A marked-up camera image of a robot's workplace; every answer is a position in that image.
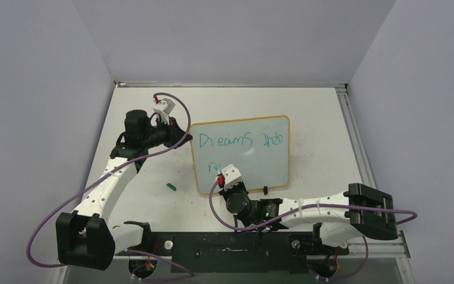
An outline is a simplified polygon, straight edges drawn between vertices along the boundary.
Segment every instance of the robotic arm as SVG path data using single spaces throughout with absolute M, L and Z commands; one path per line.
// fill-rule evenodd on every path
M 366 236 L 376 240 L 397 238 L 394 214 L 375 213 L 344 208 L 320 208 L 319 204 L 356 205 L 393 209 L 391 195 L 360 183 L 351 183 L 349 190 L 331 196 L 313 199 L 260 199 L 250 200 L 241 173 L 229 165 L 221 170 L 218 182 L 227 210 L 235 215 L 245 227 L 257 225 L 297 208 L 295 214 L 282 217 L 271 223 L 270 230 L 288 229 L 301 224 L 314 224 L 313 245 L 329 247 L 346 246 L 352 238 Z M 318 204 L 315 208 L 302 209 L 308 204 Z
M 60 263 L 105 270 L 114 254 L 149 241 L 148 223 L 128 221 L 109 229 L 105 222 L 145 159 L 128 164 L 117 172 L 111 171 L 129 160 L 147 155 L 150 148 L 161 144 L 171 147 L 180 141 L 185 132 L 176 119 L 169 116 L 174 106 L 169 99 L 156 102 L 153 110 L 160 118 L 156 126 L 151 125 L 151 119 L 143 110 L 126 114 L 125 132 L 119 136 L 102 174 L 111 176 L 93 188 L 71 213 L 61 213 L 56 221 Z M 187 134 L 178 147 L 191 139 L 192 136 Z

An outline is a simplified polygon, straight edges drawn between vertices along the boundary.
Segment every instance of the yellow whiteboard frame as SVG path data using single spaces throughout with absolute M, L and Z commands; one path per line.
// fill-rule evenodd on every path
M 283 184 L 283 185 L 267 186 L 267 188 L 283 188 L 283 187 L 287 186 L 288 183 L 290 183 L 291 122 L 290 122 L 290 118 L 287 115 L 282 114 L 282 115 L 271 115 L 271 116 L 268 116 L 268 117 L 240 118 L 240 119 L 237 119 L 237 120 L 217 120 L 217 121 L 208 121 L 208 122 L 197 122 L 197 123 L 194 123 L 194 124 L 192 124 L 190 126 L 189 134 L 191 134 L 190 132 L 192 131 L 192 127 L 194 127 L 196 125 L 217 124 L 217 123 L 224 123 L 224 122 L 237 122 L 237 121 L 247 121 L 247 120 L 264 120 L 264 119 L 267 119 L 267 118 L 278 118 L 278 117 L 285 117 L 288 120 L 288 179 L 287 179 L 287 182 L 285 184 Z M 197 179 L 196 161 L 194 159 L 194 146 L 192 145 L 192 140 L 190 140 L 190 149 L 192 151 L 192 164 L 194 166 L 194 177 L 196 179 L 196 190 L 201 195 L 209 195 L 210 194 L 209 192 L 201 192 L 199 190 L 199 181 Z M 259 191 L 259 190 L 263 190 L 263 189 L 264 188 L 248 188 L 248 191 Z

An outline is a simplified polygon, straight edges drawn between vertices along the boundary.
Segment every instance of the gray wall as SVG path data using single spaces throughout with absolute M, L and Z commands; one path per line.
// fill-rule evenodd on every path
M 112 89 L 70 1 L 0 1 L 0 283 L 49 283 L 25 246 L 85 185 Z M 54 222 L 33 255 L 55 262 Z
M 418 283 L 454 283 L 454 1 L 398 0 L 349 85 L 380 190 Z
M 345 83 L 394 0 L 73 0 L 120 81 Z

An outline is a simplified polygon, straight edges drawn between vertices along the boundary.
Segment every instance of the white table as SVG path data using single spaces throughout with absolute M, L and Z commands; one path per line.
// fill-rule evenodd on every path
M 335 88 L 116 88 L 90 171 L 91 184 L 103 172 L 116 139 L 124 131 L 125 114 L 133 109 L 152 113 L 152 95 L 168 92 L 188 107 L 192 122 L 286 114 L 291 119 L 290 183 L 251 199 L 314 198 L 347 190 L 361 182 Z M 177 104 L 172 116 L 186 128 Z M 151 149 L 151 152 L 162 149 Z M 172 191 L 166 187 L 172 183 Z M 221 197 L 214 197 L 219 215 L 233 222 Z M 230 231 L 212 215 L 208 200 L 196 191 L 190 144 L 149 158 L 116 204 L 109 227 L 124 221 L 149 222 L 153 231 Z M 309 226 L 294 228 L 310 230 Z

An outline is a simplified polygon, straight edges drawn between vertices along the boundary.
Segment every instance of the metal frame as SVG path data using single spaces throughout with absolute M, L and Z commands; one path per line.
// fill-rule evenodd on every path
M 366 151 L 359 135 L 358 127 L 354 119 L 354 115 L 349 103 L 349 97 L 345 84 L 221 84 L 221 83 L 158 83 L 158 82 L 117 82 L 116 88 L 335 88 L 338 102 L 342 110 L 344 122 L 349 133 L 349 139 L 352 144 L 352 149 L 358 165 L 359 174 L 362 183 L 373 188 L 377 188 L 373 177 L 372 170 L 369 165 Z M 370 257 L 374 258 L 395 258 L 398 264 L 401 278 L 405 284 L 415 283 L 413 273 L 411 271 L 410 253 L 406 244 L 406 238 L 402 231 L 398 232 L 399 238 L 394 241 L 376 241 L 368 239 L 368 248 Z M 344 258 L 360 258 L 364 257 L 365 249 L 362 240 L 349 243 L 351 254 L 343 256 Z M 116 256 L 117 259 L 135 258 L 140 259 L 140 256 Z M 66 267 L 58 267 L 53 270 L 51 283 L 63 283 Z

